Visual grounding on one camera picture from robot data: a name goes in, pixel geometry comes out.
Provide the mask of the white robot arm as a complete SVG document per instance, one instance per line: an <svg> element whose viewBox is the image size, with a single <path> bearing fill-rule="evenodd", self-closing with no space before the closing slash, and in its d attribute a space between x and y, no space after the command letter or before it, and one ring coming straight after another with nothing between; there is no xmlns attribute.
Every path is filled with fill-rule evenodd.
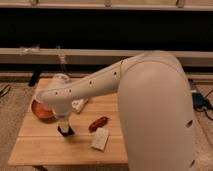
<svg viewBox="0 0 213 171"><path fill-rule="evenodd" d="M190 84L168 52L145 52L68 84L55 79L36 100L63 117L74 100L112 93L130 171L196 170Z"/></svg>

